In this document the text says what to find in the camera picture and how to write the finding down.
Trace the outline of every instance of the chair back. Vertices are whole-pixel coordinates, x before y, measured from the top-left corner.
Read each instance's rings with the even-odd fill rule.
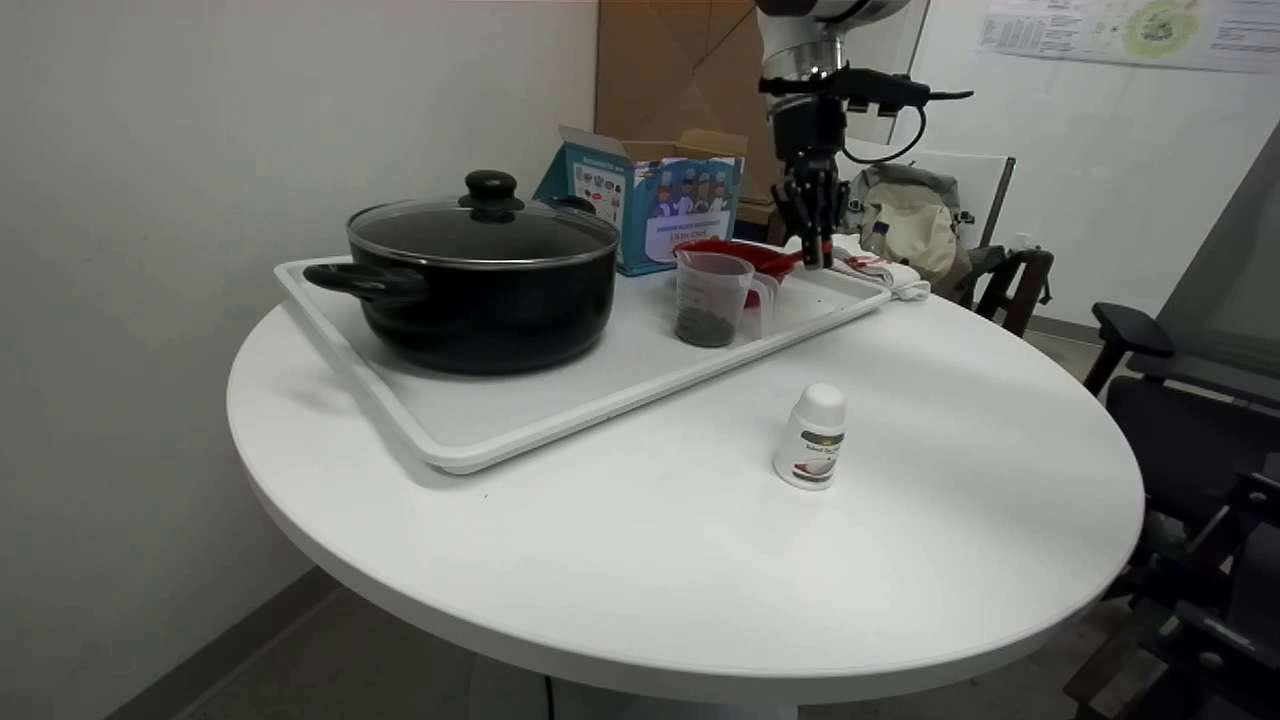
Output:
[[[1280,125],[1159,307],[1183,357],[1280,374]]]

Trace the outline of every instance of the black pot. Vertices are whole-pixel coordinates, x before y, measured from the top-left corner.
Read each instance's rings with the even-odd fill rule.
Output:
[[[368,326],[414,362],[531,370],[603,334],[615,228],[580,203],[526,203],[505,173],[472,173],[461,198],[366,209],[350,242],[353,264],[305,277],[361,297]]]

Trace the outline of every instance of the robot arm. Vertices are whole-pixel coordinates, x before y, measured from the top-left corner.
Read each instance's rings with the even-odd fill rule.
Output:
[[[766,75],[809,81],[836,71],[839,36],[858,22],[878,22],[909,0],[758,0],[766,39]]]
[[[839,36],[849,27],[885,19],[905,2],[909,0],[758,0],[766,39],[762,91],[773,103],[773,140],[785,160],[785,178],[773,189],[773,198],[779,203],[787,235],[802,235],[805,264],[834,264],[834,230],[849,203],[849,184],[839,184],[836,169],[849,126],[843,112],[878,107],[881,116],[896,116],[902,107],[918,107],[924,136],[930,101],[973,96],[931,91],[909,75],[849,67],[839,59]]]

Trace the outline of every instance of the white wall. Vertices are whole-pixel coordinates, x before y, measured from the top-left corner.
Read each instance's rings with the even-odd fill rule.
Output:
[[[267,266],[373,198],[526,189],[589,0],[0,2],[0,715],[103,715],[305,558],[224,431]]]
[[[994,55],[985,8],[931,2],[918,75],[978,101],[931,107],[922,149],[1021,160],[1002,228],[1057,252],[1046,314],[1158,312],[1280,119],[1280,75]]]

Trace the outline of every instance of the black chair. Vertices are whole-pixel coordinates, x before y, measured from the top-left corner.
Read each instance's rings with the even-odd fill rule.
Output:
[[[1087,387],[1138,446],[1150,528],[1127,621],[1067,680],[1080,715],[1133,660],[1167,662],[1142,720],[1280,715],[1280,126],[1236,189],[1159,319],[1096,303]]]
[[[1142,572],[1142,606],[1067,680],[1080,720],[1138,652],[1164,660],[1119,720],[1280,715],[1280,457],[1245,470],[1189,546]]]
[[[1108,387],[1150,508],[1198,532],[1241,468],[1280,453],[1280,126],[1159,319],[1119,303],[1093,312],[1106,353],[1086,383]],[[1111,378],[1125,357],[1142,378]]]
[[[1024,334],[1036,303],[1052,299],[1048,270],[1048,246],[985,246],[973,270],[944,297]]]

